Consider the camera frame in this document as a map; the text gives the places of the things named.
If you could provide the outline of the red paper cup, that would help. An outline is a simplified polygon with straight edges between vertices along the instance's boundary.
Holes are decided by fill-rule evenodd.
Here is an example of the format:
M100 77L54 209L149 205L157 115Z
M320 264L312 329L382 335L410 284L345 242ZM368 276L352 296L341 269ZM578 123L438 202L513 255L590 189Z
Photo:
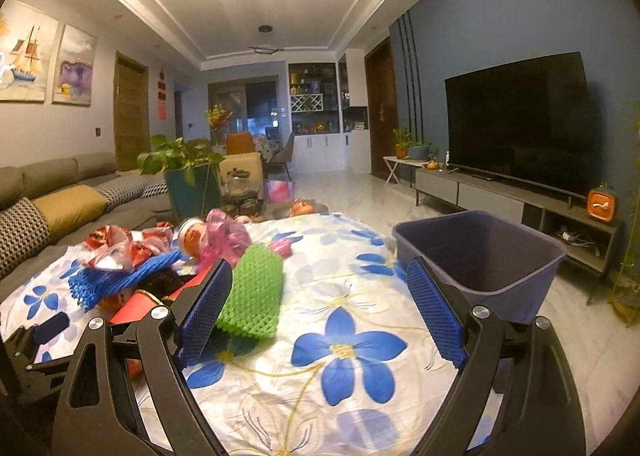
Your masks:
M140 321L152 309L163 306L164 302L145 289L137 289L122 307L112 316L111 325Z

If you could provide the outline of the green foam net sleeve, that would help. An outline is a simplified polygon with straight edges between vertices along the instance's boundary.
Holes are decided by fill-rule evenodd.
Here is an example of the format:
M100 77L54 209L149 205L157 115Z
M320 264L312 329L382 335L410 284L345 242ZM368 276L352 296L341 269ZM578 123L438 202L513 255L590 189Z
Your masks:
M247 248L232 270L232 287L216 327L258 340L277 335L283 293L283 259L264 245Z

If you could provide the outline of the blue foam net sleeve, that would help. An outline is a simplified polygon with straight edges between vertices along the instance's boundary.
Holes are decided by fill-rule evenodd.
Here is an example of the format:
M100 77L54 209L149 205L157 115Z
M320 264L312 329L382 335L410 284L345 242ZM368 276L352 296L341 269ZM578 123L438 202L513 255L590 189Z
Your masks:
M150 275L171 268L183 258L179 250L146 259L132 271L82 268L68 280L70 295L86 311L101 300L141 283Z

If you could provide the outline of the red white plastic bag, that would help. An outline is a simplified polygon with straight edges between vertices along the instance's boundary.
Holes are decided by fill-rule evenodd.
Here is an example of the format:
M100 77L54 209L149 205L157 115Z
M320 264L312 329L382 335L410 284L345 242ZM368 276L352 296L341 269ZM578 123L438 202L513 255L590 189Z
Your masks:
M104 225L82 241L80 262L90 269L131 272L146 260L168 254L173 236L168 222L157 222L142 231Z

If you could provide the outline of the houndstooth cushion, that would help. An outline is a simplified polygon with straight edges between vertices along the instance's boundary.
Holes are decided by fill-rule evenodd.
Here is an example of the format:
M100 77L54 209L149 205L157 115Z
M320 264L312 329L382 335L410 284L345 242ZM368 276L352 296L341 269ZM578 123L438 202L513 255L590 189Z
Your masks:
M0 218L1 277L39 254L49 244L50 230L40 210L26 197L2 210Z
M106 181L94 187L103 196L107 205L105 211L110 213L116 207L139 198L146 187L146 179L141 176L123 176Z

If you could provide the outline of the floral white blue tablecloth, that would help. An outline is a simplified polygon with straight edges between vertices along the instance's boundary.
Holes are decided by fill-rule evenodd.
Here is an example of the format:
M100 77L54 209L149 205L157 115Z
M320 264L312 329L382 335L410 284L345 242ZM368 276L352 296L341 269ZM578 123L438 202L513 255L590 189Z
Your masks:
M232 455L407 455L454 379L390 242L340 213L252 224L286 239L277 334L218 332L186 378Z

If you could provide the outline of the yellow cushion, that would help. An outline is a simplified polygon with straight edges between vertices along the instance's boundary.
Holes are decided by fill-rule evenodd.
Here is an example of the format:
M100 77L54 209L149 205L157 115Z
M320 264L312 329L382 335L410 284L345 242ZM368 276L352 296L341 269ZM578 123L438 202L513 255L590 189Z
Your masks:
M55 243L105 213L106 199L88 185L40 196L34 205L47 222L49 239Z

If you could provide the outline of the pink plastic bag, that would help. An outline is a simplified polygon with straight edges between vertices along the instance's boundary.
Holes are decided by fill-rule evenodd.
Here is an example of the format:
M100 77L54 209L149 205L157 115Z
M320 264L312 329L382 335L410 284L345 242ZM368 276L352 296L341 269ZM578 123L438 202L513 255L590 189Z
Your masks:
M206 217L205 232L200 239L200 265L206 268L224 260L234 268L250 245L252 240L242 223L221 209L212 209Z

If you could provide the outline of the grey sectional sofa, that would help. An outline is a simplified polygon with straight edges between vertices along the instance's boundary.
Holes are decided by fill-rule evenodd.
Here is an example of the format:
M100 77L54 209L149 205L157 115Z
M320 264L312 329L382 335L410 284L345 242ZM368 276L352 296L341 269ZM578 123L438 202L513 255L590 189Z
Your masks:
M113 153L1 168L1 298L104 225L177 222L160 175L120 171Z

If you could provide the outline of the teal plant pot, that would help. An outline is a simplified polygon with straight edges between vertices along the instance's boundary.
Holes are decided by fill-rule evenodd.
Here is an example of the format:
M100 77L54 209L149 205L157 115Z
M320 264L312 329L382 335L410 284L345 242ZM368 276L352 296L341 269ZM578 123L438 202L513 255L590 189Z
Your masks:
M171 206L179 220L207 217L222 201L218 169L211 164L194 167L192 176L186 169L166 170L164 178Z

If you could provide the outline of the glass jar with lid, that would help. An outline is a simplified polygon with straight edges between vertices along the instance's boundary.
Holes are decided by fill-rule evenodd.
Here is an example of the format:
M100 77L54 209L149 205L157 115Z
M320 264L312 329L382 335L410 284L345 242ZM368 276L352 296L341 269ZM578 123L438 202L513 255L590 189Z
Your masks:
M231 197L241 197L250 194L252 189L252 181L250 181L250 173L243 169L233 168L227 173L227 179L224 183L226 193Z

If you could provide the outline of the small plant orange pot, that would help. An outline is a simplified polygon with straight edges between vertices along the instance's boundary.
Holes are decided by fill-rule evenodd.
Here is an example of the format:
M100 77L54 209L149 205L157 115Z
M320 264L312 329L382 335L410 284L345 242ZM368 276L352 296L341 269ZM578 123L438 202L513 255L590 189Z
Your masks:
M409 147L412 146L412 133L407 128L394 128L395 156L404 159L409 156Z

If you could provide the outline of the brown wooden door left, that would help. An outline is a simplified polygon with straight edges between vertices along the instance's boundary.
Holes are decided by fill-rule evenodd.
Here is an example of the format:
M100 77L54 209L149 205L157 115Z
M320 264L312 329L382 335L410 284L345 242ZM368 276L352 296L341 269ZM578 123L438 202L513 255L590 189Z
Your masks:
M137 169L138 156L151 147L149 68L119 51L114 63L113 130L117 169Z

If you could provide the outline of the dark wooden door right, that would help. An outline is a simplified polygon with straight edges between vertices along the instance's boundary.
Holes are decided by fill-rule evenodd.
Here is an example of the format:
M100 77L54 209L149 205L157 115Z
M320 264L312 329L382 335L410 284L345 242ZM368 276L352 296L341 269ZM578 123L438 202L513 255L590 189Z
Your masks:
M390 39L376 46L364 60L369 101L371 171L385 178L384 156L395 153L394 130L398 127L395 68Z

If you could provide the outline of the red wall decoration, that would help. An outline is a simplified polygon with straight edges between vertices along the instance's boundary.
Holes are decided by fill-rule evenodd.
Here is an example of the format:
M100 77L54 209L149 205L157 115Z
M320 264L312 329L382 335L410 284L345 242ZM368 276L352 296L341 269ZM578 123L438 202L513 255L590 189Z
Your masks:
M165 77L165 73L164 70L160 70L160 72L158 73L158 80L157 80L157 118L159 120L166 120L167 119L167 111L166 111L166 96L167 96L167 91L166 91L166 77Z

